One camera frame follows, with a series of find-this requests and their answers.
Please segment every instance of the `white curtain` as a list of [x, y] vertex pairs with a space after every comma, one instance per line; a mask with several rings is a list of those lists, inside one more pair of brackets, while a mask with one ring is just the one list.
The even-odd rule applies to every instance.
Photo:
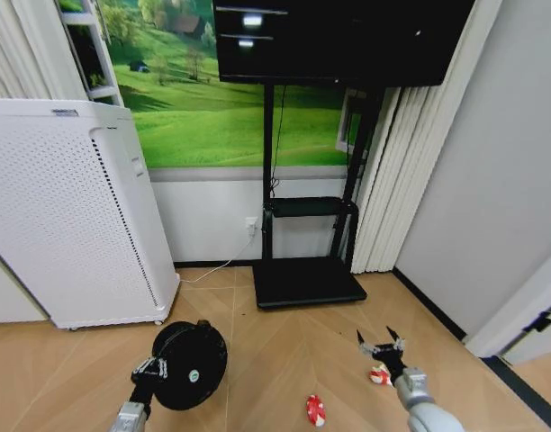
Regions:
[[500, 5], [475, 1], [442, 85], [386, 94], [358, 196], [354, 273], [395, 266]]
[[54, 0], [0, 0], [0, 97], [87, 99]]

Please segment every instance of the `door hinge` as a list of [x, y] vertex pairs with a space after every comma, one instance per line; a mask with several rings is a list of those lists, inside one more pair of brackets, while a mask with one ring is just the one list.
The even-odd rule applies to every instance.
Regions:
[[551, 311], [545, 311], [539, 314], [539, 316], [530, 325], [524, 328], [524, 331], [530, 332], [535, 330], [542, 332], [551, 326], [551, 319], [549, 318]]

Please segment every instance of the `house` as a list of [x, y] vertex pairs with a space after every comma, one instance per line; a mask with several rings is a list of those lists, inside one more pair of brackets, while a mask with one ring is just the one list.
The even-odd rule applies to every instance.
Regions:
[[143, 60], [133, 60], [128, 63], [128, 66], [130, 67], [130, 71], [132, 72], [149, 72], [149, 66], [146, 65]]
[[180, 14], [175, 22], [172, 22], [171, 32], [184, 34], [193, 39], [201, 39], [205, 30], [205, 20], [199, 15], [191, 15], [189, 13]]

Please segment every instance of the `door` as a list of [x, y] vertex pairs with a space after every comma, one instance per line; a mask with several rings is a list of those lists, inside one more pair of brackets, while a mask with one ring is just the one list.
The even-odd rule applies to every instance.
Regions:
[[514, 342], [503, 354], [503, 358], [512, 365], [551, 353], [551, 308], [542, 312]]

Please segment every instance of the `tv screen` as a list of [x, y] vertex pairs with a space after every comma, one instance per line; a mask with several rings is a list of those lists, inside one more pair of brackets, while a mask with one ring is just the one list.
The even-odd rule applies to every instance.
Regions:
[[220, 79], [441, 84], [474, 0], [214, 0]]

